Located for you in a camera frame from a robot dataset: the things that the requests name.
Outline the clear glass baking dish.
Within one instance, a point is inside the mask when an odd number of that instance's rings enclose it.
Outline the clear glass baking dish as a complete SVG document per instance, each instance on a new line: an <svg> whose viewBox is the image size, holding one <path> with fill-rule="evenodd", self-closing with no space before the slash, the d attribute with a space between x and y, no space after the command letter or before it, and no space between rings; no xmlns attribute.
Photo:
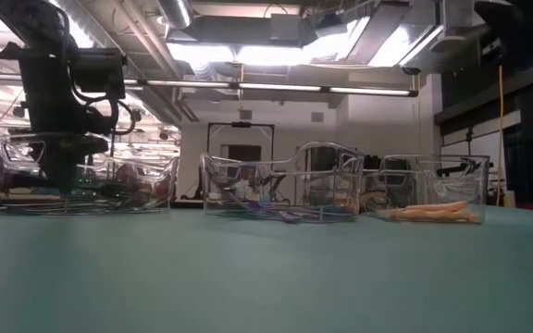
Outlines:
<svg viewBox="0 0 533 333"><path fill-rule="evenodd" d="M0 136L0 204L3 201L35 200L89 200L109 201L120 208L105 214L164 212L169 209L175 190L179 159L151 162L106 153L84 156L84 164L73 190L62 194L39 166L44 157L31 157L27 145L9 142L8 136ZM86 184L117 183L129 188L128 198L110 199L83 196L74 191Z"/></svg>
<svg viewBox="0 0 533 333"><path fill-rule="evenodd" d="M392 222L456 223L480 225L485 219L490 159L485 155L391 154L377 170L366 169L360 196L365 214ZM466 201L460 210L478 222L443 222L390 218L393 210L408 205Z"/></svg>
<svg viewBox="0 0 533 333"><path fill-rule="evenodd" d="M307 142L282 160L241 161L201 154L204 212L223 214L233 197L252 199L269 191L271 202L303 208L309 215L290 224L352 222L359 215L365 156L335 142Z"/></svg>

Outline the silver spiral duct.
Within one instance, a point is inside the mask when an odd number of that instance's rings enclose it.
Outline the silver spiral duct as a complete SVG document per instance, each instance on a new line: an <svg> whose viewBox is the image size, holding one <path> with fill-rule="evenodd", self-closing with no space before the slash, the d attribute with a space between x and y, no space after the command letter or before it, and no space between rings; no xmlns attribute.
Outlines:
<svg viewBox="0 0 533 333"><path fill-rule="evenodd" d="M192 24L193 10L188 0L157 0L157 2L171 29L182 30Z"/></svg>

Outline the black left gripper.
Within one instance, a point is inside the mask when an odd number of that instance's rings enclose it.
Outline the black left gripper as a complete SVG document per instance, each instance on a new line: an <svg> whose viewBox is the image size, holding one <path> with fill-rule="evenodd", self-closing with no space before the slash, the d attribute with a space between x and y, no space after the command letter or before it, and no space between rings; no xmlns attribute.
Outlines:
<svg viewBox="0 0 533 333"><path fill-rule="evenodd" d="M109 144L105 137L63 132L22 133L9 137L9 142L27 145L31 157L42 157L39 166L46 177L62 194L70 193L81 172L86 155L106 153Z"/></svg>

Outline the black door frame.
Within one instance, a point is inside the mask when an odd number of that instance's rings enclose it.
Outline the black door frame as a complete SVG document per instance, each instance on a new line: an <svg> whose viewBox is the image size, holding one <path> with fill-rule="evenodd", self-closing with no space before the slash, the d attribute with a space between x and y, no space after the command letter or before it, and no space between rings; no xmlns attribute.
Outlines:
<svg viewBox="0 0 533 333"><path fill-rule="evenodd" d="M209 122L205 150L211 155L242 161L274 158L276 126L249 121Z"/></svg>

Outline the grey ceiling box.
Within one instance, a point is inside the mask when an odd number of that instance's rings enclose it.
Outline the grey ceiling box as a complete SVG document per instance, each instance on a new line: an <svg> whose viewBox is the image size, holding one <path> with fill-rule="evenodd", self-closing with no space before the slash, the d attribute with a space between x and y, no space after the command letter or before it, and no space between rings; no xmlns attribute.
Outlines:
<svg viewBox="0 0 533 333"><path fill-rule="evenodd" d="M271 14L270 40L272 42L297 42L300 35L300 20L296 15Z"/></svg>

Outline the green table mat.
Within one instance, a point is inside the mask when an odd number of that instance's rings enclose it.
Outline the green table mat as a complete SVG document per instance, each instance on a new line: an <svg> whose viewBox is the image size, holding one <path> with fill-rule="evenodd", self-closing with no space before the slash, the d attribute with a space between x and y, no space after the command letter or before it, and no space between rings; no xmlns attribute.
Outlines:
<svg viewBox="0 0 533 333"><path fill-rule="evenodd" d="M533 212L288 225L0 213L0 333L533 333Z"/></svg>

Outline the bright ceiling light panel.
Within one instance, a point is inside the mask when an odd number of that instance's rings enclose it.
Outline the bright ceiling light panel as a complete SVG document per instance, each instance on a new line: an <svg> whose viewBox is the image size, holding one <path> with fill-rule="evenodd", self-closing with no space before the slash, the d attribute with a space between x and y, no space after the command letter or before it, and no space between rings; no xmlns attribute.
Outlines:
<svg viewBox="0 0 533 333"><path fill-rule="evenodd" d="M412 44L406 30L399 28L370 60L359 60L358 32L352 24L346 32L291 40L287 35L272 38L264 31L217 27L210 31L173 31L166 43L175 59L193 65L239 62L251 66L393 67L409 59Z"/></svg>

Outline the long tube light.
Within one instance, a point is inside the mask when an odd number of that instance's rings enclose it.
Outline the long tube light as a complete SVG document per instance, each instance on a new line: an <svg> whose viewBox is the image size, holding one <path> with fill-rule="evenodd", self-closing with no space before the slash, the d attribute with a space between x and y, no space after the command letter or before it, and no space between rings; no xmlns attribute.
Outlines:
<svg viewBox="0 0 533 333"><path fill-rule="evenodd" d="M328 93L347 95L370 95L389 97L417 97L419 91L384 89L370 87L349 86L325 86L325 85L302 85L289 83L260 83L248 81L204 81L204 80L146 80L125 79L126 87L172 87L194 89L229 89L229 90L252 90L291 93Z"/></svg>

